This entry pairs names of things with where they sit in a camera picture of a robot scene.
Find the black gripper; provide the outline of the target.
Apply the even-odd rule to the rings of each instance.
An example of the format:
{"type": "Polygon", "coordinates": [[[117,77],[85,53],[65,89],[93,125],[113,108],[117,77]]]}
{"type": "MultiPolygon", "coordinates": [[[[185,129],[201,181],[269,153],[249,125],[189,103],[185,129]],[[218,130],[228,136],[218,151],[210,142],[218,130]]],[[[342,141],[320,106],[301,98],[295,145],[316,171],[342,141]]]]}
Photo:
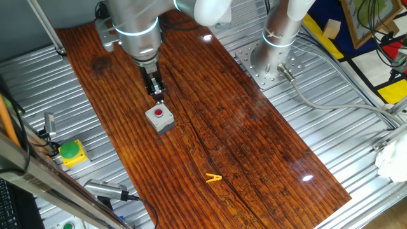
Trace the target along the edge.
{"type": "Polygon", "coordinates": [[[161,81],[160,68],[157,62],[139,66],[143,83],[147,86],[148,94],[157,104],[164,102],[164,87],[161,81]]]}

